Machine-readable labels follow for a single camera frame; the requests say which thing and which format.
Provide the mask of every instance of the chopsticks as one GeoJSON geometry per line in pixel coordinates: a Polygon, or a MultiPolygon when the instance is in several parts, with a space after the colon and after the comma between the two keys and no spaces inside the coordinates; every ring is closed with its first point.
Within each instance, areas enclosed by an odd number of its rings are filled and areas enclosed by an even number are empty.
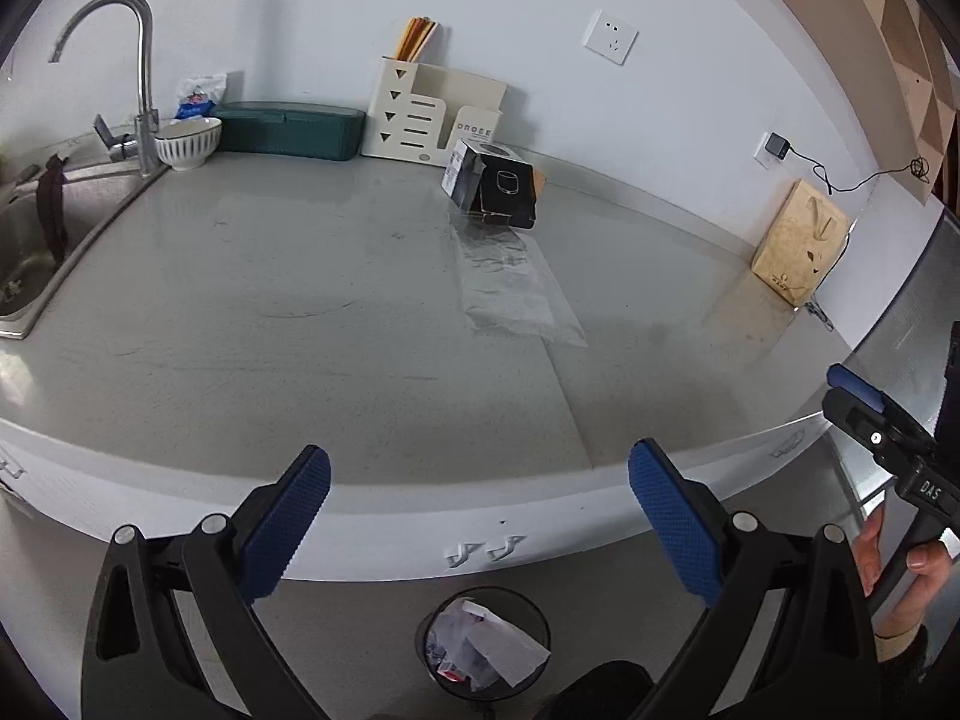
{"type": "Polygon", "coordinates": [[[426,18],[426,16],[417,16],[408,20],[407,28],[400,35],[400,42],[397,43],[397,49],[390,59],[400,62],[416,62],[416,57],[424,49],[438,26],[437,22],[426,18]]]}

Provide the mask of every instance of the blue and white package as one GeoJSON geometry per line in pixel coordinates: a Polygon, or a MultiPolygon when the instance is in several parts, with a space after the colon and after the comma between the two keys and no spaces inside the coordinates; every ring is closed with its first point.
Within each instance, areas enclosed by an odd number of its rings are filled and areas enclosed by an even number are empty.
{"type": "Polygon", "coordinates": [[[227,74],[218,73],[202,79],[186,79],[176,86],[175,119],[193,119],[195,116],[209,116],[213,108],[224,98],[227,90],[227,74]]]}

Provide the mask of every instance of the wooden cutting board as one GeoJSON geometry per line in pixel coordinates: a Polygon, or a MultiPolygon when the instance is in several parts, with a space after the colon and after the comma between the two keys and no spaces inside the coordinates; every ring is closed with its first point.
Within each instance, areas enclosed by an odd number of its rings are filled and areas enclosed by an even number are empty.
{"type": "Polygon", "coordinates": [[[840,256],[850,219],[808,182],[794,184],[757,249],[752,271],[802,306],[840,256]]]}

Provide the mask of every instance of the human hand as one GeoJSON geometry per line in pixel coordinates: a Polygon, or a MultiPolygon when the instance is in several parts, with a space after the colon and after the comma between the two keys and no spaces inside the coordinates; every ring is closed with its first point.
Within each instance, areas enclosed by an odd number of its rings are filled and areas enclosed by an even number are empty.
{"type": "MultiPolygon", "coordinates": [[[[863,594],[870,595],[880,579],[880,527],[883,525],[883,504],[874,509],[863,523],[863,530],[853,540],[853,560],[863,584],[863,594]]],[[[950,575],[950,555],[942,541],[930,541],[914,547],[906,556],[907,568],[917,579],[890,615],[875,628],[881,638],[905,634],[920,620],[926,607],[940,588],[947,584],[950,575]]]]}

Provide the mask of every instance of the faucet handle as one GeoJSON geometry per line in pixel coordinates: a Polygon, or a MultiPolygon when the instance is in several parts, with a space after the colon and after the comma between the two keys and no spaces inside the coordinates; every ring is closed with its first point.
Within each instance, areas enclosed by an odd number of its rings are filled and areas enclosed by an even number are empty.
{"type": "Polygon", "coordinates": [[[133,140],[130,135],[114,136],[113,133],[110,132],[110,128],[107,127],[104,117],[100,114],[97,114],[97,118],[93,119],[93,129],[100,137],[100,140],[103,141],[104,146],[107,147],[107,152],[112,162],[123,162],[123,160],[128,157],[136,157],[136,140],[133,140]]]}

